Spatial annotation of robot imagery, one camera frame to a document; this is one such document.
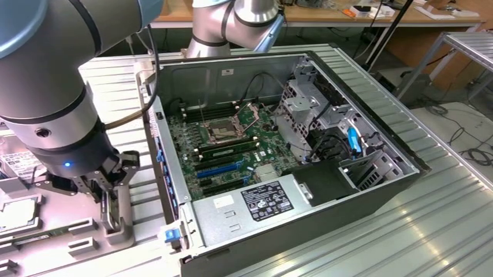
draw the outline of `aluminum extrusion table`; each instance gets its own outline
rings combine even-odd
[[[423,59],[421,60],[417,68],[413,70],[411,76],[407,82],[399,86],[401,89],[398,98],[401,99],[406,93],[411,83],[415,81],[418,75],[423,71],[426,64],[431,60],[434,54],[437,53],[439,47],[447,44],[451,49],[455,49],[462,54],[465,54],[473,61],[475,61],[490,73],[493,73],[493,33],[490,32],[443,32],[434,44],[430,47],[430,51],[426,53]],[[457,51],[450,53],[439,62],[435,69],[430,74],[430,79],[438,75],[445,65],[449,63]],[[489,82],[493,80],[493,75],[490,75],[481,85],[478,85],[470,92],[469,99],[473,98],[486,87]]]
[[[232,276],[489,276],[493,271],[490,181],[419,123],[385,88],[339,50],[326,44],[274,47],[312,50],[431,167],[431,173],[378,212],[275,255]],[[234,50],[232,54],[246,54]],[[163,54],[161,59],[180,58]],[[133,62],[147,56],[96,58],[81,68],[104,122],[139,108]],[[165,276],[164,224],[141,123],[111,131],[119,149],[136,149],[143,168],[131,182],[136,246],[52,272],[50,276]]]

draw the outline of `black pcie slot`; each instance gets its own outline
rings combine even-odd
[[[231,157],[224,157],[216,160],[211,160],[208,162],[199,163],[193,168],[195,170],[204,170],[215,166],[220,166],[227,163],[234,163],[235,160]]]
[[[227,189],[240,188],[243,184],[244,184],[243,179],[239,179],[239,180],[227,182],[224,184],[220,184],[218,186],[212,186],[211,188],[204,188],[201,192],[207,196],[207,195],[211,195],[212,193],[222,192],[223,190],[227,190]]]

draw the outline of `warning label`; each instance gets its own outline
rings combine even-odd
[[[294,209],[278,181],[240,193],[255,221],[262,221]]]

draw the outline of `robotic arm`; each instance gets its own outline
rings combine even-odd
[[[0,117],[57,179],[52,190],[96,202],[139,156],[111,146],[77,68],[157,17],[161,4],[0,0]]]
[[[264,53],[284,17],[275,0],[193,0],[193,37],[187,58],[230,55],[228,41]]]

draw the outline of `blue tab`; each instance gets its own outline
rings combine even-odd
[[[360,153],[358,133],[352,127],[347,128],[347,139],[348,139],[348,145],[351,146],[351,149],[355,150],[356,153]]]
[[[163,150],[161,149],[159,149],[157,156],[155,157],[155,159],[159,163],[164,163],[164,155],[163,155]]]
[[[165,243],[176,241],[176,240],[180,239],[180,234],[179,234],[177,229],[167,230],[164,235],[165,235],[165,240],[164,240]]]

